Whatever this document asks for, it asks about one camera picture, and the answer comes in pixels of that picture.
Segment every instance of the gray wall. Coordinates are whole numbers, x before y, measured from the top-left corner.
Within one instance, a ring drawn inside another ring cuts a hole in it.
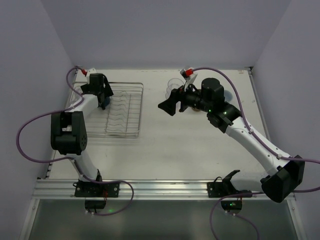
[[[292,0],[254,67],[271,139],[292,155],[320,159],[320,1]],[[307,163],[300,189],[320,185]],[[296,194],[310,240],[318,240],[320,192]]]
[[[0,239],[19,237],[37,175],[43,167],[17,151],[19,126],[63,107],[72,66],[39,0],[4,0],[0,7]],[[27,154],[49,159],[50,119],[22,133]]]
[[[42,0],[87,67],[253,66],[290,0]]]

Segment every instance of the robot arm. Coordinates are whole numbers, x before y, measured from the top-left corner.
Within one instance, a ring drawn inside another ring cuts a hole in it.
[[[206,112],[210,123],[240,143],[258,160],[266,172],[241,174],[238,173],[239,170],[233,171],[222,180],[222,183],[214,182],[217,185],[216,189],[220,189],[219,196],[262,190],[273,201],[282,202],[302,182],[305,163],[280,159],[290,155],[278,149],[251,125],[251,130],[248,130],[241,112],[225,101],[224,87],[219,80],[206,78],[201,83],[201,90],[198,90],[192,84],[196,77],[192,71],[184,69],[181,74],[188,85],[173,89],[170,97],[158,107],[171,116],[175,115],[178,102],[180,102],[179,112],[184,112],[188,107]],[[278,156],[272,155],[265,149],[251,134],[252,131],[269,148],[277,152]]]
[[[71,104],[70,110],[51,115],[51,147],[70,157],[80,182],[88,182],[83,175],[96,181],[102,179],[86,150],[88,139],[85,119],[98,107],[105,110],[113,95],[106,76],[94,69],[88,73],[88,84],[81,86],[82,98]],[[68,126],[71,126],[71,131],[63,130]]]

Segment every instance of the dish rack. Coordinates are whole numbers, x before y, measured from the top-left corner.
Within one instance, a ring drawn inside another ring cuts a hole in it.
[[[82,93],[80,86],[87,82],[75,82],[74,88]],[[94,109],[85,119],[89,138],[137,138],[140,132],[140,118],[144,85],[140,82],[109,82],[113,91],[105,110]],[[72,92],[69,104],[79,96]]]

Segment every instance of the glass panel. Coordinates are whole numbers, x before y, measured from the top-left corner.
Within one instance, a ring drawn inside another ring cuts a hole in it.
[[[83,200],[41,200],[30,240],[212,240],[210,209],[215,201],[134,201],[112,216],[85,214]],[[107,201],[106,211],[126,202]],[[297,240],[289,207],[269,200],[245,200],[241,214],[256,224],[262,239]],[[253,227],[224,213],[213,214],[213,226],[221,240],[255,240]]]

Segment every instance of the black mounting bracket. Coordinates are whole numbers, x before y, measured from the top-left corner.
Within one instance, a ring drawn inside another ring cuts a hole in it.
[[[89,181],[78,181],[73,184],[74,196],[77,198],[117,198],[119,183],[98,184]]]
[[[231,178],[236,173],[240,172],[240,170],[234,170],[230,172],[222,181],[213,181],[213,182],[207,182],[206,184],[206,190],[208,192],[209,198],[222,198],[228,195],[233,194],[248,194],[251,193],[251,191],[248,190],[241,190],[238,191],[235,189],[235,187],[231,183]]]
[[[97,209],[104,209],[107,204],[105,200],[85,200],[84,201],[84,208],[88,211],[94,210],[97,212]]]

